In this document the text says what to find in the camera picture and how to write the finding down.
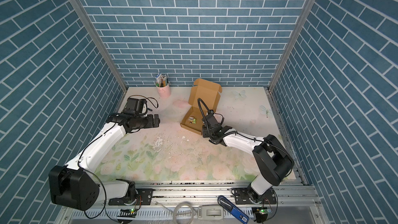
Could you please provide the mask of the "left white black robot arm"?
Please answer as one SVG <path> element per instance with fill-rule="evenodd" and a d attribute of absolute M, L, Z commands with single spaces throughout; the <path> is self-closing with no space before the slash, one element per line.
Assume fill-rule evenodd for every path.
<path fill-rule="evenodd" d="M 157 128 L 160 118 L 151 114 L 148 104 L 159 107 L 153 97 L 133 95 L 127 99 L 121 113 L 110 114 L 100 132 L 74 158 L 49 172 L 51 202 L 80 211 L 95 203 L 116 200 L 122 205 L 137 202 L 135 183 L 125 179 L 102 182 L 94 174 L 108 152 L 126 134 L 142 129 Z"/>

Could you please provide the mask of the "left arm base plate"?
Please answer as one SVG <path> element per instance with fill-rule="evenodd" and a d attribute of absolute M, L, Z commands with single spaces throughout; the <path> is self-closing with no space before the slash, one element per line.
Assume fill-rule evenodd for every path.
<path fill-rule="evenodd" d="M 153 196 L 153 189 L 151 188 L 139 188 L 136 189 L 134 195 L 134 201 L 130 200 L 128 197 L 124 198 L 113 198 L 108 200 L 108 205 L 110 206 L 128 206 L 128 205 L 150 205 Z"/>

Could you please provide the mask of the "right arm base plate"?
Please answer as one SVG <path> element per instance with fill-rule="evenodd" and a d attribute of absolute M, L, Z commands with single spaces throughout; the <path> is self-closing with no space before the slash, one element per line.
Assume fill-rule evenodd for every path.
<path fill-rule="evenodd" d="M 276 194 L 273 188 L 268 189 L 262 195 L 257 194 L 250 187 L 232 188 L 231 193 L 236 204 L 276 204 Z"/>

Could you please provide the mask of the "brown cardboard box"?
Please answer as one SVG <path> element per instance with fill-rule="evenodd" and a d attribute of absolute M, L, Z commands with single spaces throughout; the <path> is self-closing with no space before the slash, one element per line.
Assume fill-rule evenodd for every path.
<path fill-rule="evenodd" d="M 201 78 L 196 79 L 194 81 L 194 86 L 191 88 L 188 99 L 188 103 L 191 107 L 182 119 L 180 126 L 188 131 L 202 135 L 203 117 L 199 108 L 198 99 L 203 101 L 203 103 L 201 103 L 201 108 L 203 113 L 206 115 L 207 109 L 205 108 L 205 105 L 210 110 L 215 111 L 220 101 L 221 93 L 221 85 Z M 197 119 L 196 124 L 189 123 L 188 119 L 190 116 L 193 116 Z"/>

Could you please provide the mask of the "small green white toy block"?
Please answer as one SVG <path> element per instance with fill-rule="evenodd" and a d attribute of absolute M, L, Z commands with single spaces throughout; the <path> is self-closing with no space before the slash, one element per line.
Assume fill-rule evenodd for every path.
<path fill-rule="evenodd" d="M 197 123 L 197 119 L 195 117 L 193 117 L 193 116 L 190 116 L 188 120 L 189 120 L 190 124 L 196 124 Z"/>

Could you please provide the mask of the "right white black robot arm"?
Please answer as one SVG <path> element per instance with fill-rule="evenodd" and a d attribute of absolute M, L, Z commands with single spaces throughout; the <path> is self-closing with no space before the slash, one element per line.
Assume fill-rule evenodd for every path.
<path fill-rule="evenodd" d="M 239 149 L 251 155 L 260 172 L 247 189 L 248 197 L 254 203 L 261 202 L 264 194 L 279 186 L 294 167 L 294 160 L 277 137 L 255 137 L 242 134 L 230 126 L 223 126 L 214 114 L 202 116 L 202 136 L 215 145 Z"/>

